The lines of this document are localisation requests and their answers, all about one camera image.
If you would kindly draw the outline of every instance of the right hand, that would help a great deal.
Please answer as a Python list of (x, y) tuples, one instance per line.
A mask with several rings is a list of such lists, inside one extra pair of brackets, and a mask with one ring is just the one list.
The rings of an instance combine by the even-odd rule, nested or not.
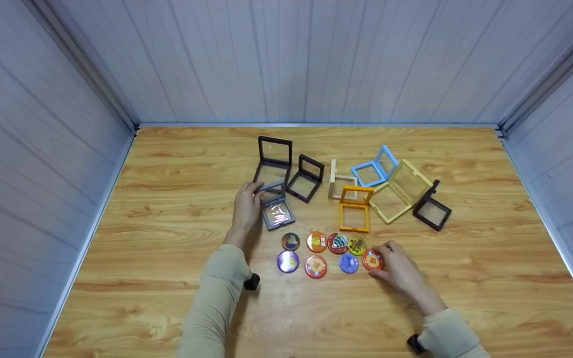
[(416, 263), (401, 245), (390, 240), (384, 245), (374, 246), (373, 250), (384, 259), (386, 270), (371, 270), (369, 271), (371, 276), (383, 279), (392, 287), (404, 292), (418, 305), (425, 316), (434, 315), (448, 308), (439, 294), (424, 281)]
[(384, 258), (387, 270), (371, 270), (369, 272), (371, 276), (383, 279), (392, 287), (411, 296), (413, 292), (427, 286), (416, 263), (406, 254), (401, 245), (390, 240), (384, 245), (373, 246), (373, 250), (379, 252)]

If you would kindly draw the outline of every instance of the black display frame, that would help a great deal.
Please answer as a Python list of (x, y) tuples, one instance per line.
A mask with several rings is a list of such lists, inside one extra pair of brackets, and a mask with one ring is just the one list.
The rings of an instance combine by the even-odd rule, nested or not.
[[(310, 165), (314, 165), (317, 168), (319, 168), (320, 169), (320, 175), (316, 175), (316, 174), (311, 173), (308, 170), (304, 169), (304, 166), (303, 166), (304, 162), (307, 162)], [(300, 154), (300, 156), (298, 157), (298, 161), (297, 161), (297, 172), (295, 173), (295, 175), (293, 175), (293, 178), (287, 184), (286, 192), (290, 193), (291, 195), (295, 196), (296, 198), (300, 199), (301, 201), (309, 203), (311, 201), (311, 199), (313, 198), (313, 195), (315, 195), (315, 192), (320, 187), (320, 184), (324, 180), (324, 168), (325, 168), (325, 165), (323, 163), (316, 161), (315, 159), (313, 159), (309, 156), (305, 156), (305, 154)], [(307, 195), (307, 196), (304, 196), (301, 193), (298, 193), (295, 190), (291, 189), (291, 186), (293, 186), (293, 184), (295, 184), (295, 181), (297, 181), (300, 177), (302, 177), (303, 179), (306, 179), (306, 180), (315, 184), (315, 186), (312, 188), (312, 190), (309, 192), (309, 195)]]
[[(288, 146), (288, 161), (282, 161), (280, 159), (271, 159), (264, 156), (264, 150), (262, 149), (262, 143), (275, 143), (280, 145)], [(286, 170), (284, 181), (288, 183), (288, 179), (291, 175), (291, 166), (293, 165), (293, 141), (283, 140), (280, 138), (273, 138), (268, 136), (258, 136), (258, 153), (260, 156), (260, 161), (255, 169), (255, 174), (253, 175), (253, 182), (257, 182), (260, 177), (260, 172), (263, 166), (270, 166), (273, 168), (280, 168)]]
[[(430, 189), (428, 189), (422, 196), (421, 199), (419, 199), (419, 201), (417, 202), (416, 206), (414, 206), (414, 208), (412, 209), (412, 216), (418, 218), (419, 220), (421, 220), (421, 222), (423, 222), (424, 224), (426, 224), (427, 226), (432, 227), (432, 229), (434, 229), (435, 231), (441, 231), (441, 229), (444, 228), (444, 225), (446, 224), (446, 221), (448, 220), (448, 217), (450, 217), (450, 214), (452, 213), (452, 209), (448, 208), (447, 206), (443, 205), (441, 202), (435, 200), (432, 195), (434, 193), (437, 192), (437, 186), (439, 185), (439, 181), (435, 180), (432, 183), (432, 186), (430, 187)], [(428, 219), (427, 217), (424, 217), (423, 215), (421, 215), (419, 213), (419, 211), (421, 210), (421, 208), (423, 208), (423, 206), (426, 203), (430, 203), (433, 204), (434, 206), (437, 206), (437, 208), (441, 209), (445, 214), (444, 217), (441, 219), (441, 222), (439, 222), (439, 224), (435, 224), (434, 222), (432, 222), (430, 219)]]

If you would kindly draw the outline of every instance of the orange badge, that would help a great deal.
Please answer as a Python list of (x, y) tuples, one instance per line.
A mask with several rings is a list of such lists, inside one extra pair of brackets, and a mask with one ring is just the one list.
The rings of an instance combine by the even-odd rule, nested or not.
[(384, 260), (374, 250), (366, 250), (362, 255), (362, 263), (367, 270), (384, 268)]
[(313, 231), (306, 238), (306, 246), (313, 252), (322, 252), (326, 249), (327, 238), (320, 231)]
[(306, 274), (311, 278), (322, 278), (327, 272), (326, 260), (319, 255), (311, 255), (304, 264)]

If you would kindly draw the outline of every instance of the beige sleeve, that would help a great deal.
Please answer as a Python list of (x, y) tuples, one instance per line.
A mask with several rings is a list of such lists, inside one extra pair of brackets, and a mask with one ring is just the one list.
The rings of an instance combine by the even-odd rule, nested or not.
[(225, 338), (243, 284), (252, 275), (242, 250), (222, 245), (211, 254), (180, 337), (178, 358), (223, 358)]
[(489, 357), (468, 323), (450, 308), (425, 317), (419, 343), (435, 358)]

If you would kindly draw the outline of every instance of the light blue display frame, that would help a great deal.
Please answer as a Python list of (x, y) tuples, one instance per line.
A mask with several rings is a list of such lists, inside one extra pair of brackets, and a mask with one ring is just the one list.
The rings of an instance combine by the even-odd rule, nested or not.
[[(382, 156), (384, 154), (388, 157), (388, 160), (393, 165), (392, 168), (390, 168), (389, 172), (387, 172), (384, 169), (384, 167), (382, 167), (382, 165), (380, 165), (380, 159), (382, 158)], [(395, 168), (397, 168), (398, 165), (399, 165), (399, 161), (397, 161), (395, 156), (393, 156), (390, 149), (388, 149), (387, 146), (382, 145), (382, 147), (380, 147), (380, 151), (377, 152), (377, 156), (375, 156), (374, 160), (372, 160), (370, 162), (366, 162), (366, 163), (361, 163), (361, 165), (356, 165), (356, 166), (352, 167), (351, 172), (353, 172), (353, 176), (355, 176), (357, 178), (357, 182), (359, 182), (359, 184), (361, 186), (375, 186), (375, 185), (379, 185), (379, 184), (387, 181), (390, 178), (390, 176), (393, 174), (393, 172), (395, 172)], [(373, 166), (375, 173), (377, 173), (377, 175), (380, 178), (375, 180), (375, 181), (372, 181), (371, 183), (364, 183), (364, 181), (362, 180), (362, 177), (360, 177), (360, 175), (357, 173), (357, 171), (364, 169), (364, 168), (368, 168), (369, 166)]]

